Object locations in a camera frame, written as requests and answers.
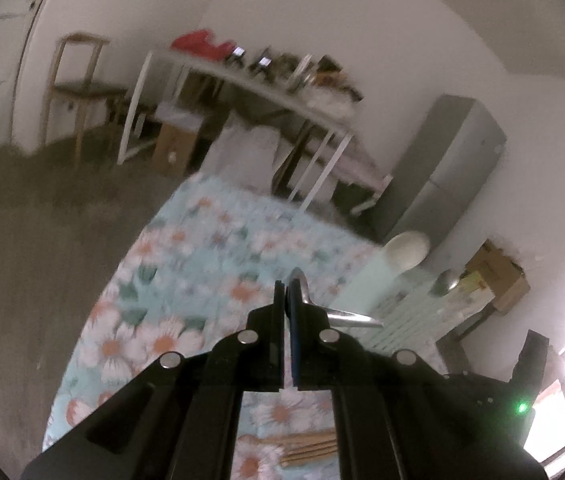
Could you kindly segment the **wooden chopsticks bundle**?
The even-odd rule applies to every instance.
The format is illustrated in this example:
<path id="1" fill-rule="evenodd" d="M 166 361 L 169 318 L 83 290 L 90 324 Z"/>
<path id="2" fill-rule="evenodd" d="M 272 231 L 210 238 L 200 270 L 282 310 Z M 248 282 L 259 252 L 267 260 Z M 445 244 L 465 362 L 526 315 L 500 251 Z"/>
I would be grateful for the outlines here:
<path id="1" fill-rule="evenodd" d="M 253 451 L 257 458 L 283 468 L 304 466 L 337 455 L 334 429 L 264 438 L 243 434 L 237 443 L 246 451 Z"/>

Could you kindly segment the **floral tablecloth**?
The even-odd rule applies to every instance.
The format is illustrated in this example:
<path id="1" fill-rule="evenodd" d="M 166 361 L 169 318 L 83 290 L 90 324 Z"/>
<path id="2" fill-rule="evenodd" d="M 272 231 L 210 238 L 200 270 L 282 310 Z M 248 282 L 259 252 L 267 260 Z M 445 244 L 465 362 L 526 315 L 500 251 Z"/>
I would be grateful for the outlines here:
<path id="1" fill-rule="evenodd" d="M 77 339 L 44 455 L 166 352 L 192 358 L 246 326 L 294 270 L 330 307 L 377 244 L 220 178 L 187 179 L 142 229 Z"/>

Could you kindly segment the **metal spoon in holder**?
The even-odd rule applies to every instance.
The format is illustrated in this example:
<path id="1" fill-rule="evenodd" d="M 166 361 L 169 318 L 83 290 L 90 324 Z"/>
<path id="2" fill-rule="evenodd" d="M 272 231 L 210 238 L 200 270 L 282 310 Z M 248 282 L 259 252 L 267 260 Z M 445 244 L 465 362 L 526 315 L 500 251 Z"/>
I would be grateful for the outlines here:
<path id="1" fill-rule="evenodd" d="M 436 278 L 429 294 L 433 297 L 444 297 L 457 287 L 460 281 L 460 275 L 451 269 L 443 271 Z"/>

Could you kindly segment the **white sack under table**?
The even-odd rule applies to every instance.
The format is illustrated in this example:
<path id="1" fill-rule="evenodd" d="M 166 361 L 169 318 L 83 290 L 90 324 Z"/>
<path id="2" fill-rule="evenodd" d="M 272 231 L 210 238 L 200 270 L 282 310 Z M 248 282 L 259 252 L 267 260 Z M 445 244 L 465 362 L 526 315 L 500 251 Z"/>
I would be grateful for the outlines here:
<path id="1" fill-rule="evenodd" d="M 269 194 L 280 138 L 277 128 L 251 124 L 231 112 L 206 153 L 200 171 L 240 188 Z"/>

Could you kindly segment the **green plastic utensil holder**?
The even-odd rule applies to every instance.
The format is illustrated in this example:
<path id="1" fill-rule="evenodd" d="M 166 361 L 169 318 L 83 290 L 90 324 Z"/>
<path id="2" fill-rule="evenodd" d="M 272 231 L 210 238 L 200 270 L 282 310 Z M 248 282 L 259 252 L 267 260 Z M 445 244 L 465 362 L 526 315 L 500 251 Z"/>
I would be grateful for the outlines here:
<path id="1" fill-rule="evenodd" d="M 434 368 L 445 365 L 436 343 L 471 316 L 483 311 L 494 299 L 479 273 L 459 273 L 460 281 L 448 295 L 433 297 L 432 284 L 441 274 L 417 266 L 397 276 L 389 295 L 370 310 L 380 327 L 350 327 L 345 333 L 366 349 L 390 356 L 398 350 L 411 350 Z"/>

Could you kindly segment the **silver refrigerator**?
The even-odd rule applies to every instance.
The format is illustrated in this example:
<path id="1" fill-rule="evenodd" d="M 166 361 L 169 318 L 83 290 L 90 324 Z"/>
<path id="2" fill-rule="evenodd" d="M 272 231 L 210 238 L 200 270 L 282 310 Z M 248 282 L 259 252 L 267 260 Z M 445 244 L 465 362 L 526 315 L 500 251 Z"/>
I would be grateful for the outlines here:
<path id="1" fill-rule="evenodd" d="M 431 243 L 427 268 L 461 266 L 480 239 L 455 229 L 498 171 L 506 147 L 506 133 L 481 101 L 440 96 L 368 214 L 375 240 L 385 244 L 397 234 L 418 231 Z"/>

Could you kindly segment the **cardboard box under table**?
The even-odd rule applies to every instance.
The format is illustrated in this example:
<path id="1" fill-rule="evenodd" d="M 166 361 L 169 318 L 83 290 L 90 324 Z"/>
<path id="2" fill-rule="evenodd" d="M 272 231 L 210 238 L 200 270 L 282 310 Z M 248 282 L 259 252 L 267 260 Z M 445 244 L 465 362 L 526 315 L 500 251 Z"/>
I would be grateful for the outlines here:
<path id="1" fill-rule="evenodd" d="M 172 110 L 159 116 L 161 129 L 151 159 L 160 174 L 183 177 L 198 142 L 205 118 L 190 110 Z"/>

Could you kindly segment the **white plastic bag on table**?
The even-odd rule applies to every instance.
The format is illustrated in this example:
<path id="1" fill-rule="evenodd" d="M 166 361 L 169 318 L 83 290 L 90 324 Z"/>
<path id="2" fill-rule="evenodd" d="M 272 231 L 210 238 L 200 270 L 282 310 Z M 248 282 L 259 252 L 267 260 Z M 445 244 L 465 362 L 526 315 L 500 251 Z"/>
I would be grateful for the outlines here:
<path id="1" fill-rule="evenodd" d="M 337 120 L 351 119 L 356 114 L 355 103 L 346 92 L 327 87 L 308 87 L 303 99 L 308 107 Z"/>

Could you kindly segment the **black device on table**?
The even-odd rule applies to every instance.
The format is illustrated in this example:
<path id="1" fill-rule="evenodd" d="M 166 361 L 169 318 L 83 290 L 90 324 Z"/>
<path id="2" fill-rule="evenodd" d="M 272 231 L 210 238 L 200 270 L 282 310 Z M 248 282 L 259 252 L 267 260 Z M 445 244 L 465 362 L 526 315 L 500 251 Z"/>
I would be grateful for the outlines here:
<path id="1" fill-rule="evenodd" d="M 225 64 L 228 66 L 243 67 L 246 65 L 246 50 L 243 47 L 235 46 L 234 50 L 225 58 Z"/>
<path id="2" fill-rule="evenodd" d="M 249 73 L 255 77 L 263 75 L 264 77 L 272 76 L 273 53 L 269 49 L 263 50 L 250 64 Z"/>

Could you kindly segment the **cardboard box by wall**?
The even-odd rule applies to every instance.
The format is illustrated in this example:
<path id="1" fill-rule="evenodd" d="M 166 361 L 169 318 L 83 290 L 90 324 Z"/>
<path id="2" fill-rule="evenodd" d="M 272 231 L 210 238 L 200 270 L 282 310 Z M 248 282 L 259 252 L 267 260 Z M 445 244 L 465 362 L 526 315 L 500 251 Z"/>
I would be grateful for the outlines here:
<path id="1" fill-rule="evenodd" d="M 465 265 L 477 272 L 494 294 L 491 305 L 499 314 L 507 314 L 531 290 L 524 270 L 491 240 L 485 240 Z"/>

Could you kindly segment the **black device left on table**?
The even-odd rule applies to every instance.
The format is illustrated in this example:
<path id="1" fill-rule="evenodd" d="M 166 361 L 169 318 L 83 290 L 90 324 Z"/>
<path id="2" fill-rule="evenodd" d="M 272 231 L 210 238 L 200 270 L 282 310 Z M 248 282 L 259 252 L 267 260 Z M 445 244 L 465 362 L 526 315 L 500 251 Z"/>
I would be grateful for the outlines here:
<path id="1" fill-rule="evenodd" d="M 225 58 L 225 64 L 228 66 L 243 67 L 246 65 L 246 50 L 243 47 L 235 46 L 234 50 Z"/>

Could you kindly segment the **white metal table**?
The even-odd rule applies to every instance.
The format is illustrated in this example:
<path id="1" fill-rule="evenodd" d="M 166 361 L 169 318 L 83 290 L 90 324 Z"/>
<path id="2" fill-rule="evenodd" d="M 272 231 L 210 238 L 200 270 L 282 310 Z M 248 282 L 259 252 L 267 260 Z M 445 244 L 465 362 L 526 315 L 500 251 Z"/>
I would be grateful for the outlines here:
<path id="1" fill-rule="evenodd" d="M 325 180 L 330 176 L 335 165 L 345 152 L 345 148 L 351 143 L 355 136 L 355 129 L 348 119 L 337 119 L 316 108 L 310 107 L 300 96 L 295 96 L 284 91 L 276 84 L 267 84 L 260 76 L 251 76 L 246 70 L 229 67 L 220 62 L 212 62 L 205 58 L 198 58 L 189 53 L 163 48 L 154 48 L 148 51 L 144 64 L 142 64 L 139 75 L 130 95 L 130 105 L 124 122 L 122 139 L 120 141 L 116 162 L 121 165 L 126 160 L 132 158 L 141 151 L 141 148 L 130 148 L 130 135 L 132 134 L 134 119 L 136 116 L 139 101 L 144 92 L 150 68 L 157 62 L 165 62 L 170 66 L 168 72 L 168 82 L 163 90 L 163 98 L 170 102 L 178 100 L 184 88 L 185 82 L 190 73 L 196 72 L 204 76 L 211 76 L 232 87 L 235 95 L 234 102 L 247 112 L 254 112 L 256 105 L 265 103 L 266 114 L 258 118 L 270 120 L 275 112 L 281 114 L 294 114 L 301 117 L 304 122 L 312 126 L 325 130 L 325 137 L 322 139 L 313 158 L 309 161 L 302 176 L 299 177 L 296 186 L 288 197 L 289 202 L 293 202 L 295 196 L 301 191 L 302 185 L 313 167 L 317 164 L 319 156 L 323 154 L 329 142 L 337 138 L 339 144 L 333 154 L 323 165 L 322 172 L 317 177 L 315 183 L 308 191 L 299 209 L 306 210 L 314 200 L 318 192 L 323 187 Z"/>

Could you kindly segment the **wooden chair dark seat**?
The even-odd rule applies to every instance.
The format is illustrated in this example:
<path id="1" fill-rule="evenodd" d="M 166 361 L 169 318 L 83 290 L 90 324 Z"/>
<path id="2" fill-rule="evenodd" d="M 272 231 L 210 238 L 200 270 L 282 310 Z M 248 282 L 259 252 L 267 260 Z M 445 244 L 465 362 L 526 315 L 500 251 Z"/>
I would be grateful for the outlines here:
<path id="1" fill-rule="evenodd" d="M 100 102 L 113 101 L 120 104 L 126 96 L 127 90 L 117 84 L 109 84 L 95 78 L 97 64 L 104 47 L 110 44 L 110 39 L 91 34 L 90 32 L 71 32 L 61 37 L 57 42 L 54 57 L 52 58 L 47 86 L 43 98 L 42 114 L 40 115 L 40 140 L 48 144 L 48 128 L 51 104 L 55 100 L 66 101 L 76 107 L 74 120 L 74 156 L 73 164 L 80 166 L 82 160 L 82 147 L 89 107 Z M 88 46 L 92 48 L 85 75 L 82 79 L 58 81 L 58 73 L 62 56 L 69 46 Z"/>

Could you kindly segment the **red plastic bag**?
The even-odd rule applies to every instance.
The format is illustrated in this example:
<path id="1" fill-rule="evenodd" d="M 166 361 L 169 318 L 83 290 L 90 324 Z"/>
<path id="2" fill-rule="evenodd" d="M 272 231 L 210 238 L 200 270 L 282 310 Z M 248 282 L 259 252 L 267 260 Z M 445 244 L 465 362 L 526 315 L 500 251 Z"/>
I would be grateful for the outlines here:
<path id="1" fill-rule="evenodd" d="M 220 62 L 231 55 L 235 47 L 237 44 L 232 40 L 215 44 L 211 29 L 197 29 L 176 38 L 170 49 L 205 58 L 205 60 Z"/>

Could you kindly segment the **black device right on table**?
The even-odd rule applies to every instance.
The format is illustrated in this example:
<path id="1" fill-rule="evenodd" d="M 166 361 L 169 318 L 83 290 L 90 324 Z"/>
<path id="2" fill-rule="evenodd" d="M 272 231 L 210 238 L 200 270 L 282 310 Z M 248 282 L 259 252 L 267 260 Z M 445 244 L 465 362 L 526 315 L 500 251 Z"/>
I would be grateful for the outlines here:
<path id="1" fill-rule="evenodd" d="M 263 50 L 250 64 L 249 73 L 255 77 L 263 75 L 264 77 L 272 76 L 273 53 L 269 49 Z"/>

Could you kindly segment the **pink covered low bench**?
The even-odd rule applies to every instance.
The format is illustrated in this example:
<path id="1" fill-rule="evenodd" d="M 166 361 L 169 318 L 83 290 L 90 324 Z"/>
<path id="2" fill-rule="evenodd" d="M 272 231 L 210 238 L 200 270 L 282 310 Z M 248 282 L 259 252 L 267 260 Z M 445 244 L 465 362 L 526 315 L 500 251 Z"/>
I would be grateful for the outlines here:
<path id="1" fill-rule="evenodd" d="M 331 200 L 343 214 L 359 217 L 378 203 L 392 177 L 375 164 L 356 139 L 348 143 L 330 170 L 325 183 L 331 182 Z"/>

